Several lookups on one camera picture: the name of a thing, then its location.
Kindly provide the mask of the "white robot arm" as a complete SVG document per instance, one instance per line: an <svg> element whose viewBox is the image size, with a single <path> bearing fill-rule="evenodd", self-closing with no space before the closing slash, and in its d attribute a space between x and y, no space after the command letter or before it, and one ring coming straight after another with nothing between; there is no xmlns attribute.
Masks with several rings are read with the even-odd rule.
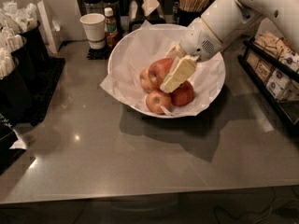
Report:
<svg viewBox="0 0 299 224"><path fill-rule="evenodd" d="M168 51L176 60L160 89L174 91L199 62L210 60L262 18L271 20L292 48L299 50L299 0L215 0Z"/></svg>

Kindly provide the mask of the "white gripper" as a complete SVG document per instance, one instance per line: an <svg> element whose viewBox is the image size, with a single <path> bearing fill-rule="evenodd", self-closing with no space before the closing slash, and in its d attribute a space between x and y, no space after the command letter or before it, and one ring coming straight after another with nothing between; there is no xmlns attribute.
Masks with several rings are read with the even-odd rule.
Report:
<svg viewBox="0 0 299 224"><path fill-rule="evenodd" d="M221 49L222 43L205 22L201 18L194 19L179 43L165 55L174 62L160 89L166 93L174 91L196 71L197 60L208 61Z"/></svg>

